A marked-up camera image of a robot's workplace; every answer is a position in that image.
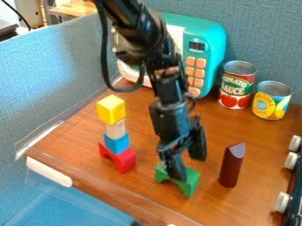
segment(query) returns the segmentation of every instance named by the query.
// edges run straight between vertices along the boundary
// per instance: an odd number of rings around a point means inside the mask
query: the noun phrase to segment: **toy microwave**
[[[171,13],[161,13],[179,53],[183,57],[189,91],[196,98],[206,96],[223,63],[226,49],[226,32],[220,24]],[[139,72],[122,61],[117,61],[123,77],[135,82]],[[144,86],[151,87],[145,75]]]

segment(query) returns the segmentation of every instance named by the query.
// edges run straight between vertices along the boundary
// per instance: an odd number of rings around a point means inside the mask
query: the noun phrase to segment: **canned food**
[[[218,102],[229,109],[244,109],[250,101],[256,68],[245,61],[229,61],[223,67]]]
[[[262,81],[253,97],[253,114],[267,120],[279,120],[285,115],[291,100],[291,89],[277,81]]]

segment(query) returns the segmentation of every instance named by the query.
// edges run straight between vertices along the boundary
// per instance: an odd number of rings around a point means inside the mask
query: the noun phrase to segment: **wooden tabletop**
[[[175,185],[155,182],[158,138],[148,113],[154,99],[149,88],[115,94],[126,102],[126,128],[137,154],[136,168],[120,175],[112,161],[99,156],[97,142],[102,140],[105,125],[97,119],[95,103],[112,93],[106,91],[88,104],[28,155],[70,176],[80,190],[152,225],[194,225],[194,221],[228,226],[280,224],[282,216],[274,212],[274,205],[290,181],[291,173],[283,165],[291,136],[302,132],[301,107],[291,105],[284,119],[266,121],[250,108],[225,109],[214,95],[198,100],[196,112],[208,134],[208,160],[199,162],[184,154],[186,164],[202,174],[197,192],[186,199]],[[238,142],[246,143],[246,156],[237,186],[227,189],[217,178],[224,149]]]
[[[86,15],[96,14],[97,10],[92,2],[72,1],[67,4],[60,4],[49,9],[49,14],[79,18]]]

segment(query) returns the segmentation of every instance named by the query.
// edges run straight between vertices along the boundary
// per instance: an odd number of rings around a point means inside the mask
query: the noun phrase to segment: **microwave keypad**
[[[187,75],[188,83],[190,85],[189,92],[193,96],[199,96],[200,90],[204,86],[205,67],[207,60],[204,58],[195,58],[189,56],[186,58],[185,73]]]

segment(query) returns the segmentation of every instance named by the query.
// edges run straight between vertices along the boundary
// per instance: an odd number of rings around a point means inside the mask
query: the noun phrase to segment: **green block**
[[[169,180],[179,187],[186,198],[191,198],[200,183],[200,173],[195,169],[187,167],[186,172],[188,176],[187,181],[180,182],[176,179],[171,179],[162,165],[157,165],[155,168],[155,181],[160,184],[165,180]]]

